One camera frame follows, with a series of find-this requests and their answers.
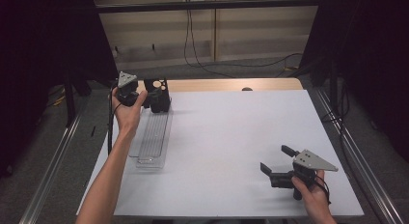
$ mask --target dark background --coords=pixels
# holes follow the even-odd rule
[[[51,86],[117,76],[99,16],[62,12],[81,6],[94,0],[0,0],[2,172],[27,144]]]
[[[408,1],[323,0],[300,64],[315,86],[342,76],[407,161]]]

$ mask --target clear plastic tray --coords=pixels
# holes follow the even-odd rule
[[[163,168],[172,118],[172,104],[169,112],[152,113],[149,108],[142,110],[129,150],[129,156],[134,159],[137,168]]]

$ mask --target white wall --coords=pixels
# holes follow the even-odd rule
[[[95,3],[109,5],[179,1],[95,0]],[[192,11],[199,59],[208,62],[283,57],[303,52],[315,13],[316,7]],[[101,14],[100,17],[110,45],[120,50],[117,62],[134,62],[126,64],[133,69],[184,64],[186,11]],[[194,62],[190,41],[187,56],[189,61]]]

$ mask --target human hand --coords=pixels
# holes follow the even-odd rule
[[[318,170],[316,175],[324,180],[323,170]],[[315,224],[336,223],[328,207],[327,196],[320,187],[313,185],[310,187],[310,189],[308,189],[299,178],[292,177],[291,180],[294,186],[301,192],[307,214]],[[324,185],[324,181],[319,178],[316,178],[316,182],[322,186]]]
[[[115,116],[118,120],[118,127],[120,130],[119,135],[123,137],[132,139],[136,134],[136,129],[138,128],[139,119],[141,115],[141,106],[147,98],[148,92],[143,91],[139,94],[138,99],[135,101],[133,106],[124,106],[117,100],[118,88],[115,88],[112,92],[112,107],[115,110]]]

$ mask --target black object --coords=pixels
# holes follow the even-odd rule
[[[125,81],[122,86],[119,86],[119,91],[116,94],[118,101],[125,106],[132,106],[135,104],[136,99],[138,99],[139,94],[136,92],[138,88],[138,81],[135,75],[130,75],[127,73],[121,72],[121,77],[126,76],[130,78],[128,81]],[[112,111],[112,89],[116,87],[119,83],[115,82],[111,86],[111,94],[109,99],[109,123],[108,123],[108,154],[112,151],[112,128],[114,121],[114,113]],[[164,79],[145,79],[144,80],[145,89],[148,91],[148,95],[142,104],[145,108],[150,108],[152,113],[168,112],[171,106],[171,98],[169,97],[168,82],[166,78]]]
[[[295,151],[286,145],[282,146],[282,151],[283,153],[288,154],[290,157],[300,154],[298,151]],[[302,199],[302,195],[300,191],[294,187],[294,184],[292,184],[291,178],[296,176],[297,178],[301,179],[307,187],[310,187],[315,184],[315,170],[305,168],[294,162],[292,163],[292,167],[294,170],[287,173],[273,173],[272,170],[265,164],[260,164],[261,172],[270,178],[271,187],[294,188],[294,193],[292,196],[295,200],[299,201]]]

